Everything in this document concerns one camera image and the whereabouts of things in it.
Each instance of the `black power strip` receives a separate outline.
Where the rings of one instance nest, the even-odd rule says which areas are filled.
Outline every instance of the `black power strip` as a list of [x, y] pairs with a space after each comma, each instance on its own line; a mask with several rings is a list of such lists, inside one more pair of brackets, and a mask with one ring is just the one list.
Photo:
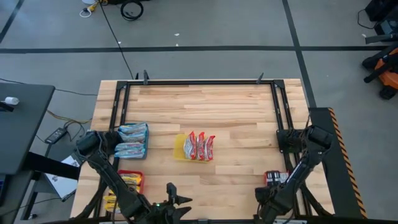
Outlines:
[[59, 139], [66, 135], [67, 130], [65, 128], [58, 128], [49, 137], [47, 137], [44, 142], [47, 144], [55, 144]]

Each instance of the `black mounting plate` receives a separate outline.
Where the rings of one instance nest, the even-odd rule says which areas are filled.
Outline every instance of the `black mounting plate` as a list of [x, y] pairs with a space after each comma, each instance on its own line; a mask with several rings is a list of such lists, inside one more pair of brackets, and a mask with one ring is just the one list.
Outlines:
[[278, 139], [279, 151], [280, 153], [300, 153], [301, 147], [300, 145], [291, 145], [286, 141], [286, 135], [289, 130], [277, 130], [276, 137]]

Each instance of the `red snack bag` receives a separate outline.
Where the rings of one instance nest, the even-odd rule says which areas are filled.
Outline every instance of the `red snack bag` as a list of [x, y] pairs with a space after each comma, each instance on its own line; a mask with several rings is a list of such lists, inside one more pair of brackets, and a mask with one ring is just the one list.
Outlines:
[[202, 132], [197, 137], [197, 160], [205, 160], [205, 133]]
[[195, 159], [197, 155], [197, 144], [195, 133], [192, 131], [191, 134], [188, 135], [188, 138], [184, 143], [184, 153], [185, 158], [187, 159]]
[[205, 140], [205, 160], [213, 160], [213, 139], [216, 136], [209, 136]]

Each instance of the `white paper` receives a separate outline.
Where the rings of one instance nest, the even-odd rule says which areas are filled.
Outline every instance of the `white paper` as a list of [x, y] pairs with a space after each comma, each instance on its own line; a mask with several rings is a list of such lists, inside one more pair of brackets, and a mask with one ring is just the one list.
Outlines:
[[[72, 156], [68, 156], [66, 159], [62, 161], [64, 164], [69, 164], [75, 167], [80, 167], [79, 163], [72, 158]], [[53, 185], [54, 189], [59, 194], [60, 198], [64, 198], [71, 194], [77, 188], [77, 180], [59, 177], [57, 175], [45, 174], [49, 179], [50, 183]]]

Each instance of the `yellow cable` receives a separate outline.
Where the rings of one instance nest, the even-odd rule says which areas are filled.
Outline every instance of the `yellow cable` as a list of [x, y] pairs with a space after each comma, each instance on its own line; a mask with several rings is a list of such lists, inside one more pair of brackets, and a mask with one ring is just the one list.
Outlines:
[[90, 5], [87, 7], [88, 10], [90, 10], [91, 12], [94, 12], [95, 8], [97, 7], [98, 2]]
[[63, 116], [56, 115], [55, 113], [51, 112], [50, 110], [47, 110], [47, 113], [50, 114], [51, 116], [53, 116], [55, 119], [60, 119], [62, 121], [74, 121], [74, 122], [80, 123], [80, 124], [86, 124], [86, 123], [89, 123], [92, 120], [92, 118], [91, 118], [91, 119], [84, 120], [84, 121], [77, 121], [75, 119], [66, 118], [66, 117], [63, 117]]

